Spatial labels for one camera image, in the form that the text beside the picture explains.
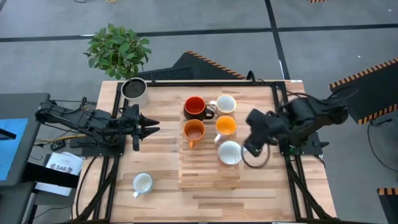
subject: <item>red mug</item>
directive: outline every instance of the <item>red mug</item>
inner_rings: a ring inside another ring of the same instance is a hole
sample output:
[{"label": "red mug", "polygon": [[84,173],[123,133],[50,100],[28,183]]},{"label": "red mug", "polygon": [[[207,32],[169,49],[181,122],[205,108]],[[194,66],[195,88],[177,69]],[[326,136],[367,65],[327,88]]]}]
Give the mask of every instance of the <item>red mug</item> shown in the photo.
[{"label": "red mug", "polygon": [[187,120],[214,118],[214,112],[206,108],[205,100],[200,96],[189,97],[184,104],[184,117]]}]

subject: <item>white mug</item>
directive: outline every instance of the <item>white mug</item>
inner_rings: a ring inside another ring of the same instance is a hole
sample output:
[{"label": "white mug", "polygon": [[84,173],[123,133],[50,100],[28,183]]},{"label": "white mug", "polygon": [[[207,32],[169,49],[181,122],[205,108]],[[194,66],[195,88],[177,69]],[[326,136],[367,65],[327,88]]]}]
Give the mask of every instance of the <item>white mug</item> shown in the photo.
[{"label": "white mug", "polygon": [[218,148],[218,157],[226,165],[236,165],[242,160],[242,154],[248,150],[234,141],[226,141]]},{"label": "white mug", "polygon": [[136,177],[132,181],[132,187],[135,190],[133,196],[135,198],[138,198],[142,194],[146,194],[152,191],[152,189],[154,188],[154,180],[149,174],[140,173],[136,175]]},{"label": "white mug", "polygon": [[210,101],[209,106],[217,116],[233,116],[234,110],[236,109],[236,100],[232,96],[221,95],[217,98],[217,101]]}]

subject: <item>black and orange striped tape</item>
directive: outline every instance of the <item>black and orange striped tape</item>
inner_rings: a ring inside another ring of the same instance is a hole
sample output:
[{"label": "black and orange striped tape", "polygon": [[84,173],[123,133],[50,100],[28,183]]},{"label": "black and orange striped tape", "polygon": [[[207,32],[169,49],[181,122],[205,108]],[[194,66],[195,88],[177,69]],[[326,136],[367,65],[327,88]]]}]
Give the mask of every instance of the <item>black and orange striped tape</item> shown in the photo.
[{"label": "black and orange striped tape", "polygon": [[354,75],[352,75],[350,77],[346,77],[346,78],[344,78],[342,80],[338,80],[337,82],[329,84],[330,89],[336,88],[336,87],[338,87],[338,86],[340,86],[342,84],[348,83],[348,82],[353,81],[353,80],[355,80],[357,78],[361,78],[362,76],[365,76],[367,74],[375,72],[375,71],[377,71],[379,69],[386,68],[387,66],[390,66],[390,65],[392,65],[394,63],[397,63],[397,62],[398,62],[398,57],[396,57],[396,58],[394,58],[392,60],[389,60],[387,62],[383,62],[383,63],[381,63],[379,65],[373,66],[371,68],[365,69],[362,72],[358,72],[357,74],[354,74]]},{"label": "black and orange striped tape", "polygon": [[398,195],[398,188],[393,189],[378,189],[379,195]]},{"label": "black and orange striped tape", "polygon": [[229,69],[229,68],[227,68],[225,66],[222,66],[222,65],[220,65],[220,64],[218,64],[218,63],[216,63],[216,62],[214,62],[214,61],[212,61],[212,60],[210,60],[210,59],[208,59],[208,58],[206,58],[206,57],[204,57],[204,56],[202,56],[202,55],[200,55],[200,54],[198,54],[196,52],[193,52],[191,50],[186,50],[185,53],[192,54],[193,56],[195,56],[197,58],[200,58],[200,59],[204,60],[205,62],[207,62],[207,63],[209,63],[209,64],[211,64],[213,66],[216,66],[217,68],[220,68],[220,69],[222,69],[222,70],[224,70],[224,71],[230,73],[231,75],[234,75],[234,76],[236,76],[236,77],[238,77],[240,79],[246,79],[246,77],[244,77],[243,75],[235,72],[234,70]]},{"label": "black and orange striped tape", "polygon": [[395,111],[397,109],[398,105],[394,104],[392,106],[389,106],[387,108],[385,108],[384,110],[380,110],[379,112],[375,112],[374,114],[370,114],[369,116],[365,117],[365,118],[361,118],[358,120],[358,124],[366,124],[367,122],[369,122],[370,120],[376,119],[382,115],[391,113],[393,111]]},{"label": "black and orange striped tape", "polygon": [[308,1],[309,1],[309,3],[318,3],[318,2],[326,2],[329,0],[308,0]]},{"label": "black and orange striped tape", "polygon": [[[361,77],[363,77],[365,75],[368,75],[368,74],[370,74],[372,72],[375,72],[375,71],[377,71],[379,69],[386,68],[386,67],[388,67],[388,66],[390,66],[392,64],[395,64],[395,63],[398,63],[398,57],[396,57],[396,58],[394,58],[392,60],[383,62],[383,63],[381,63],[379,65],[375,65],[375,66],[373,66],[371,68],[365,69],[362,72],[358,72],[357,74],[354,74],[354,75],[352,75],[350,77],[346,77],[346,78],[344,78],[342,80],[338,80],[337,82],[331,83],[331,84],[329,84],[330,90],[332,90],[333,88],[336,88],[336,87],[338,87],[340,85],[344,85],[345,83],[353,81],[353,80],[355,80],[357,78],[361,78]],[[385,114],[388,114],[388,113],[391,113],[391,112],[395,111],[397,109],[397,107],[398,107],[397,104],[390,105],[387,108],[384,108],[383,110],[377,111],[377,112],[375,112],[373,114],[370,114],[370,115],[366,116],[365,118],[359,119],[358,120],[358,124],[366,124],[367,122],[370,122],[373,119],[376,119],[376,118],[378,118],[378,117],[380,117],[382,115],[385,115]]]}]

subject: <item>wooden board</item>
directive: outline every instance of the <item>wooden board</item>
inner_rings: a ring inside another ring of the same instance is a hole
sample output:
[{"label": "wooden board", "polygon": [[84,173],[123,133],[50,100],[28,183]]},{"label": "wooden board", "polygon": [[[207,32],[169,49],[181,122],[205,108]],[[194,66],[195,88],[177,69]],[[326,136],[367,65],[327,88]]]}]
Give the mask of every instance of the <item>wooden board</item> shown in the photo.
[{"label": "wooden board", "polygon": [[[303,92],[303,83],[286,82],[290,91]],[[117,82],[103,82],[97,108],[111,112]],[[199,93],[205,100],[221,94],[235,97],[242,109],[236,114],[237,141],[249,134],[244,119],[257,108],[274,109],[269,87],[150,87],[150,103],[140,109],[145,116],[160,121],[161,130],[141,142],[141,151],[132,150],[127,137],[126,150],[120,159],[116,191],[111,215],[112,222],[223,222],[223,221],[293,221],[294,212],[283,158],[277,147],[271,149],[269,164],[253,170],[239,164],[239,187],[230,189],[181,189],[178,187],[180,150],[181,101]],[[261,162],[260,158],[250,161]],[[302,156],[309,191],[330,215],[335,209],[323,165],[313,156]],[[86,170],[91,158],[83,164]],[[83,183],[79,211],[88,205],[98,188],[103,158],[94,161]],[[152,193],[134,198],[132,181],[140,172],[153,176]],[[298,194],[301,214],[305,216],[302,196]],[[103,197],[100,217],[104,217],[107,193]]]},{"label": "wooden board", "polygon": [[202,141],[195,144],[193,149],[189,148],[189,141],[184,137],[183,127],[187,120],[183,115],[185,100],[180,102],[180,168],[178,170],[178,187],[181,189],[191,188],[230,188],[239,186],[239,166],[227,166],[218,158],[218,146],[214,143],[216,137],[216,120],[206,119],[205,136]]}]

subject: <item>blue surface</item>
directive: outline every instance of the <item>blue surface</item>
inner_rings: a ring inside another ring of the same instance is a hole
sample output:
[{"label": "blue surface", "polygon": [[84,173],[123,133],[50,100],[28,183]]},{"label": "blue surface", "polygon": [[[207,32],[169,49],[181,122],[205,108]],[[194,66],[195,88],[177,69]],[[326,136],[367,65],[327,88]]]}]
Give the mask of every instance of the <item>blue surface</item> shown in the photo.
[{"label": "blue surface", "polygon": [[6,180],[29,119],[0,119],[0,128],[17,135],[0,141],[0,180]]}]

